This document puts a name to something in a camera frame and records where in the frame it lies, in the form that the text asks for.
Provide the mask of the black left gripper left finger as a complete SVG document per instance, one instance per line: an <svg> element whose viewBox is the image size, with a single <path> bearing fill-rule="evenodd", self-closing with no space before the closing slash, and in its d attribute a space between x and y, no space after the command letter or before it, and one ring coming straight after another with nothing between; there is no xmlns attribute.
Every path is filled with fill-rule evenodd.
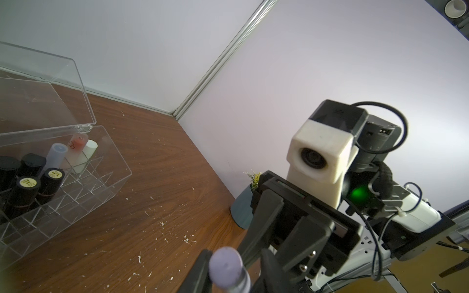
<svg viewBox="0 0 469 293"><path fill-rule="evenodd" d="M212 255L212 251L207 249L199 254L177 293L212 293L213 283L209 276Z"/></svg>

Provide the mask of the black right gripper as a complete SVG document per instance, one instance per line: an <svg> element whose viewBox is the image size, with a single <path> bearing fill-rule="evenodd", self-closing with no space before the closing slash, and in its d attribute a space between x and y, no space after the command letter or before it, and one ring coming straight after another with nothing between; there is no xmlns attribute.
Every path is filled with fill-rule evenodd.
<svg viewBox="0 0 469 293"><path fill-rule="evenodd" d="M277 174L261 174L251 202L254 217L237 251L245 268L273 247L291 276L338 273L360 242L363 227Z"/></svg>

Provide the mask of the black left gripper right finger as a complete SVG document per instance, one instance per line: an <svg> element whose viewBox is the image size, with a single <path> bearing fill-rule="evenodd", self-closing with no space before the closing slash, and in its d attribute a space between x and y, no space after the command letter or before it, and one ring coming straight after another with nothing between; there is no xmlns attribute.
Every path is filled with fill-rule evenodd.
<svg viewBox="0 0 469 293"><path fill-rule="evenodd" d="M268 250L261 251L261 275L256 281L257 293L297 293L298 289L290 282L287 273Z"/></svg>

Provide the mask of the lavender lip balm tube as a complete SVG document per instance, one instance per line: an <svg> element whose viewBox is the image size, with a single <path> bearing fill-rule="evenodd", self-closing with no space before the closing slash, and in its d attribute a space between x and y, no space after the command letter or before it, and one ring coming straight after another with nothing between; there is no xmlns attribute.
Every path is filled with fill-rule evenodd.
<svg viewBox="0 0 469 293"><path fill-rule="evenodd" d="M40 175L45 173L49 168L59 168L68 153L68 146L61 143L54 143L46 156L46 164Z"/></svg>
<svg viewBox="0 0 469 293"><path fill-rule="evenodd" d="M208 272L211 282L224 293L249 293L251 290L250 275L233 247L216 250L209 260Z"/></svg>

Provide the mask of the white lip balm tube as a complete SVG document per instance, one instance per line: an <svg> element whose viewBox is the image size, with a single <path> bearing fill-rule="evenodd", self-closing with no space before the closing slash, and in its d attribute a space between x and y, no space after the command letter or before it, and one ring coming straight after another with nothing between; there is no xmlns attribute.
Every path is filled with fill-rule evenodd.
<svg viewBox="0 0 469 293"><path fill-rule="evenodd" d="M97 148L98 144L94 140L88 140L83 150L79 153L78 157L72 163L73 171L77 175L80 175L85 171L89 161L96 152Z"/></svg>

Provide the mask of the red capped lip balm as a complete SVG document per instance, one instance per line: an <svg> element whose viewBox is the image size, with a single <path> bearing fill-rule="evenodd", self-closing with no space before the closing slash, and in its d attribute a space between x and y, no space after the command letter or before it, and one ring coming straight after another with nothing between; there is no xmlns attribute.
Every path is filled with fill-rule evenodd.
<svg viewBox="0 0 469 293"><path fill-rule="evenodd" d="M84 153L85 147L89 141L87 134L77 133L72 136L65 155L66 163L74 170L80 172L88 161L87 155Z"/></svg>

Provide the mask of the black gold lipstick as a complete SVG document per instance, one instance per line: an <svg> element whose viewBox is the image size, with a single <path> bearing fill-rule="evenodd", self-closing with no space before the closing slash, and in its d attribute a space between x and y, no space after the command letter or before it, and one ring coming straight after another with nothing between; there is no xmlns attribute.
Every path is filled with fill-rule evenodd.
<svg viewBox="0 0 469 293"><path fill-rule="evenodd" d="M3 209L6 217L12 220L28 212L40 188L41 181L38 177L19 177Z"/></svg>
<svg viewBox="0 0 469 293"><path fill-rule="evenodd" d="M44 171L40 178L41 188L36 196L39 205L44 205L53 199L64 178L65 172L61 168L48 168Z"/></svg>

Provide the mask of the black silver lipstick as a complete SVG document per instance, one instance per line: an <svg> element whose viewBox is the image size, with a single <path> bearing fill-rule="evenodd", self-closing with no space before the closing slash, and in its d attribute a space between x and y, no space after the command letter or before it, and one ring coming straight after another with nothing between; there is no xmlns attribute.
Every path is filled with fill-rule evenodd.
<svg viewBox="0 0 469 293"><path fill-rule="evenodd" d="M10 156L1 156L1 195L10 191L17 181L21 162Z"/></svg>
<svg viewBox="0 0 469 293"><path fill-rule="evenodd" d="M17 177L37 177L46 165L46 157L28 153L21 159Z"/></svg>

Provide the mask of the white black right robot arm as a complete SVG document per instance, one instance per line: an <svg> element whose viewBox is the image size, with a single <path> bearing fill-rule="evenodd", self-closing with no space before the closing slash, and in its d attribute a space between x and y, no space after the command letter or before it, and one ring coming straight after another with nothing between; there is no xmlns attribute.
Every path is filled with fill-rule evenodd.
<svg viewBox="0 0 469 293"><path fill-rule="evenodd" d="M316 111L290 142L287 177L267 171L254 190L238 247L245 265L273 248L294 281L379 273L387 259L411 260L448 235L455 223L385 164L400 131L360 108Z"/></svg>

